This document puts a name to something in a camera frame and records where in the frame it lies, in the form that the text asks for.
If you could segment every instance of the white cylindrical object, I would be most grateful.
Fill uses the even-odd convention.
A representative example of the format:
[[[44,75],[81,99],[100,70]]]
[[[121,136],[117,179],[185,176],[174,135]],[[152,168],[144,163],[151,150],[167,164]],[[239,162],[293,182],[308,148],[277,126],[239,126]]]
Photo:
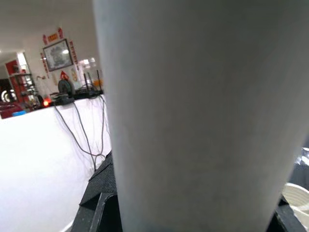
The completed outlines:
[[[94,12],[124,231],[265,231],[308,132],[306,3]]]

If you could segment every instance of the blue object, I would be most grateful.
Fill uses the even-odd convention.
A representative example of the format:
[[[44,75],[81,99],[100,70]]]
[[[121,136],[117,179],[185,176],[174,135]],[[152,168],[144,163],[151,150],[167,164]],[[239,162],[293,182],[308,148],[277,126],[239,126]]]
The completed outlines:
[[[22,110],[22,111],[17,111],[17,112],[12,113],[12,116],[20,116],[20,115],[25,115],[25,114],[26,112]]]

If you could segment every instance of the ceiling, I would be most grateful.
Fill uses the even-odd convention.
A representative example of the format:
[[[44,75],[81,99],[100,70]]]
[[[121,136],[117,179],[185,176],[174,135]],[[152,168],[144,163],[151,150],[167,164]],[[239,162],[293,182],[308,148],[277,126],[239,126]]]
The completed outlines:
[[[3,0],[0,7],[0,63],[23,50],[22,40],[55,25],[91,0]]]

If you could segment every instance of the picture frame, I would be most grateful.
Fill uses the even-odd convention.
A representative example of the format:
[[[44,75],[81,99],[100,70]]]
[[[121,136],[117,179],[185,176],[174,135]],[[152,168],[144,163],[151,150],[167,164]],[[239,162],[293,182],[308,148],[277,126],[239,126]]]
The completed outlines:
[[[67,39],[44,47],[43,52],[50,72],[73,65]]]

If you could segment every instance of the white wall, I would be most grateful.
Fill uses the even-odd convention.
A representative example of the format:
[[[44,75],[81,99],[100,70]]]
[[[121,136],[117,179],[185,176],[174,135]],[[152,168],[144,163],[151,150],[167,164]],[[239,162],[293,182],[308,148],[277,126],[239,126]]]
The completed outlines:
[[[100,69],[97,38],[92,12],[92,1],[84,1],[79,9],[80,10],[73,9],[71,14],[63,15],[63,17],[61,17],[54,25],[38,30],[37,33],[23,39],[23,47],[25,49],[30,71],[33,74],[33,79],[37,85],[38,91],[43,96],[52,92],[58,92],[58,88],[57,85],[54,84],[51,74],[49,75],[50,79],[37,80],[36,78],[37,76],[46,76],[43,63],[40,60],[40,52],[46,47],[43,43],[42,37],[44,34],[49,36],[56,33],[59,26],[63,29],[64,38],[67,38],[68,42],[69,40],[73,40],[77,59],[80,61],[83,59],[95,58],[96,68]],[[73,66],[54,71],[53,73],[57,80],[59,80],[62,70],[71,77],[72,67]]]
[[[79,100],[76,105],[97,152],[102,102]],[[72,104],[58,108],[87,149]],[[90,157],[80,152],[54,108],[0,120],[0,128],[0,231],[61,231],[77,212],[91,176]],[[105,130],[103,154],[110,150]]]

